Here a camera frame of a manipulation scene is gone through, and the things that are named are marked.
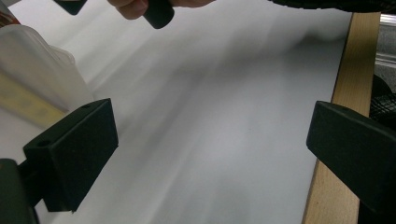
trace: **white surface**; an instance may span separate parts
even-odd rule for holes
[[[75,56],[119,130],[78,211],[40,204],[43,224],[301,223],[315,163],[304,142],[315,101],[330,101],[349,14],[218,0],[178,8],[157,31],[104,0],[76,17],[42,0],[11,10]]]

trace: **translucent plastic container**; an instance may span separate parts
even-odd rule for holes
[[[8,25],[0,29],[2,158],[21,159],[24,144],[91,101],[70,53],[49,46],[30,27]]]

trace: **black object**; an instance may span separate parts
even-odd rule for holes
[[[0,160],[0,223],[34,223],[30,211],[41,199],[50,212],[76,211],[117,146],[109,99],[69,114],[23,148],[27,159],[18,169]]]
[[[373,216],[396,221],[396,132],[346,107],[317,102],[306,144]]]
[[[55,2],[72,15],[77,15],[87,0]],[[174,17],[175,11],[168,0],[148,0],[148,9],[144,17],[155,29],[166,26]]]

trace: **wooden plank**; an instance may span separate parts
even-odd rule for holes
[[[380,13],[352,15],[332,103],[347,106],[364,116],[370,109]],[[355,224],[359,199],[322,162],[317,161],[304,224]]]

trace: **black block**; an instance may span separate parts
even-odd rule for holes
[[[51,212],[76,211],[118,146],[109,99],[77,109],[48,128],[23,150],[45,180]]]
[[[317,102],[306,144],[374,213],[394,213],[396,132],[346,107]]]

